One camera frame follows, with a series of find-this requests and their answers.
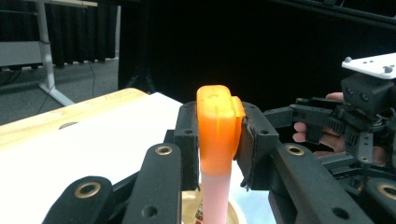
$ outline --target wooden table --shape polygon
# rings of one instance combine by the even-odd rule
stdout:
[[[2,125],[0,149],[15,146],[40,134],[58,130],[67,123],[82,121],[146,96],[148,95],[140,90],[125,89]]]

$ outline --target black curtain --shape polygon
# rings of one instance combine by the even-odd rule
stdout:
[[[347,56],[396,52],[394,30],[271,1],[158,1],[156,9],[150,73],[157,91],[182,103],[222,84],[262,111],[280,108],[340,91],[352,73],[341,67]],[[278,131],[293,142],[292,128]]]
[[[39,40],[35,3],[0,1],[0,41]],[[117,6],[46,4],[52,60],[56,66],[115,57]]]

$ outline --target floor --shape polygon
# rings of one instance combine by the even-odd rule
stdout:
[[[117,91],[118,68],[118,59],[55,67],[56,89],[75,103]],[[45,78],[42,67],[0,73],[0,125],[62,107],[38,87]]]

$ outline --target finger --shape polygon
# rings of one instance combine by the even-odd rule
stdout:
[[[332,135],[335,135],[335,136],[338,136],[338,133],[336,133],[335,131],[333,131],[331,128],[329,128],[329,127],[324,127],[323,128],[323,132],[325,132],[325,133],[329,133],[329,134],[332,134]]]
[[[332,92],[326,95],[326,99],[344,101],[344,94],[342,92]]]
[[[296,122],[294,124],[294,130],[299,133],[306,133],[306,124],[302,122]]]
[[[306,140],[305,133],[295,133],[295,134],[293,135],[293,140],[294,140],[294,142],[296,142],[296,143],[305,142],[305,140]]]
[[[387,153],[384,148],[373,148],[373,163],[378,165],[384,165],[385,163],[387,163]]]
[[[320,143],[327,147],[331,147],[336,153],[344,151],[344,138],[341,138],[337,135],[324,133],[320,139]]]
[[[331,152],[331,151],[316,151],[316,152],[314,152],[314,155],[317,157],[327,156],[327,155],[332,155],[332,154],[334,154],[334,152]]]

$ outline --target orange object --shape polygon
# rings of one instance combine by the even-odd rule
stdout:
[[[209,175],[231,172],[245,110],[227,87],[203,86],[197,92],[201,171]]]

